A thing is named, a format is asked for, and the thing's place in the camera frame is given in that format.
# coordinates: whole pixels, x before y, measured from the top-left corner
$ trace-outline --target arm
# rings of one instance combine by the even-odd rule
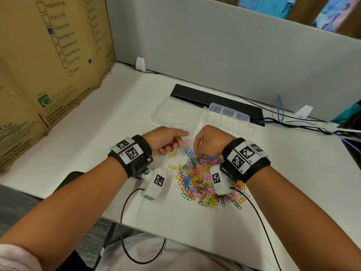
[[[196,136],[197,156],[218,156],[235,137],[213,126]],[[361,250],[326,212],[272,167],[247,181],[269,225],[301,271],[356,271]]]
[[[179,129],[159,127],[143,137],[152,155],[165,155],[183,144]],[[78,246],[82,237],[102,216],[127,180],[124,168],[110,157],[43,200],[14,225],[1,243],[25,248],[43,270],[54,270]]]

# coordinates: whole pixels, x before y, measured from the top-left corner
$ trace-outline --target clear plastic box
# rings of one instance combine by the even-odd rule
[[[223,105],[211,103],[204,114],[203,123],[237,133],[246,139],[250,135],[250,117]]]
[[[166,127],[181,128],[192,135],[200,122],[202,113],[203,109],[200,107],[167,97],[151,114],[151,121]]]

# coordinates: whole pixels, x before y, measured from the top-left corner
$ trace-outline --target person's right hand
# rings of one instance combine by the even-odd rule
[[[218,157],[222,154],[223,148],[235,139],[217,127],[206,125],[197,134],[193,150],[195,158]]]

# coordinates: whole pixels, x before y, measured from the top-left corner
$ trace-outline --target desk surface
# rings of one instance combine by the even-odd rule
[[[70,172],[86,172],[104,160],[109,148],[121,138],[157,127],[150,114],[176,83],[243,102],[225,92],[161,74],[142,74],[117,63],[101,88],[20,157],[0,183],[48,197]],[[264,111],[264,116],[272,117],[272,113]],[[333,127],[331,123],[321,124]],[[252,140],[268,152],[272,166],[322,207],[361,247],[361,171],[340,139],[278,125],[251,126]],[[192,143],[192,137],[185,139],[185,146],[191,147]],[[182,154],[176,158],[156,157],[151,166],[162,167],[172,175],[168,164],[184,163]],[[139,194],[130,199],[124,224],[257,269],[277,269],[263,228],[248,202],[241,205],[241,210],[230,206],[215,211],[182,198],[174,187],[176,181],[166,182],[158,200],[151,202]],[[119,222],[126,197],[141,185],[142,181],[130,179],[103,217]],[[267,222],[265,226],[282,269],[297,270]]]

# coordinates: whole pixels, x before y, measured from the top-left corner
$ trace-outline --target person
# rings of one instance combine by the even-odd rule
[[[165,155],[183,145],[181,129],[158,127],[143,135],[152,155]],[[195,137],[196,157],[219,156],[235,139],[207,125]],[[123,166],[112,157],[39,203],[0,239],[0,270],[48,271],[57,268],[77,247],[127,181]],[[301,271],[361,270],[361,251],[318,205],[271,166],[246,183],[259,209]],[[149,260],[163,239],[154,236],[130,240],[130,254]],[[130,261],[117,245],[97,270],[240,270],[225,259],[167,240],[152,263]]]

